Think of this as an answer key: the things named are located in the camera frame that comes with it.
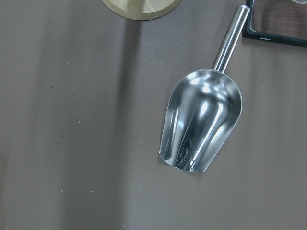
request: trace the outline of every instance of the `wooden panel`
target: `wooden panel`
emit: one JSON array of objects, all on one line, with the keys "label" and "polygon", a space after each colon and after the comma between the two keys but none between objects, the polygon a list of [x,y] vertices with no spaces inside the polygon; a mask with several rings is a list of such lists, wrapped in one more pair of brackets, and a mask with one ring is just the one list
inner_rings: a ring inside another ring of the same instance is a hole
[{"label": "wooden panel", "polygon": [[307,4],[255,0],[251,28],[259,33],[307,40]]}]

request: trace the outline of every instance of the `scoop handle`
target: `scoop handle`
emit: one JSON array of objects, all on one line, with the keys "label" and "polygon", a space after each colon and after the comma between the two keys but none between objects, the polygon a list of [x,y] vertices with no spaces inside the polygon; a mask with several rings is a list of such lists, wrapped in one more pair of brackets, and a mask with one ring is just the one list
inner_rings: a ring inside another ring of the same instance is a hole
[{"label": "scoop handle", "polygon": [[223,44],[220,48],[220,52],[217,55],[212,67],[213,70],[219,71],[221,73],[225,72],[228,61],[236,46],[236,42],[241,34],[244,23],[248,17],[248,13],[249,7],[246,5],[240,5],[236,8],[234,16],[225,35]]}]

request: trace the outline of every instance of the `round wooden object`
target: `round wooden object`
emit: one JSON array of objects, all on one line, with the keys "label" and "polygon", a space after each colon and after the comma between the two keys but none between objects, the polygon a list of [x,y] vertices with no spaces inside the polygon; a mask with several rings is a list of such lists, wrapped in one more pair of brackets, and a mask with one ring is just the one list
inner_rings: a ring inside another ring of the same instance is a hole
[{"label": "round wooden object", "polygon": [[115,13],[134,20],[150,20],[171,12],[181,0],[102,0]]}]

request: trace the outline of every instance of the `stainless steel scoop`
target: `stainless steel scoop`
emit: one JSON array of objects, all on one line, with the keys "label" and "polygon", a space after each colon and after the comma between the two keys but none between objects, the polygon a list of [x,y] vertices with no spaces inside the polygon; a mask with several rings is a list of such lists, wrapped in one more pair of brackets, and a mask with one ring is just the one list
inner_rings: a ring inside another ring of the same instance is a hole
[{"label": "stainless steel scoop", "polygon": [[167,164],[204,172],[237,123],[242,97],[224,71],[248,13],[237,7],[213,69],[190,73],[173,89],[159,151]]}]

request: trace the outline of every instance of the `gray countertop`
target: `gray countertop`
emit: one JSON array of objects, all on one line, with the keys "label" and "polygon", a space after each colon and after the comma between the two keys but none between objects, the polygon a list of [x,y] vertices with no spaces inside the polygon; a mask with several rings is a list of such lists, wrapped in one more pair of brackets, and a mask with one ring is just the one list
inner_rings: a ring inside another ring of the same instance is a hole
[{"label": "gray countertop", "polygon": [[212,67],[236,5],[138,22],[101,1],[0,3],[1,230],[303,230],[307,49],[240,38],[243,112],[205,173],[158,156],[174,85]]}]

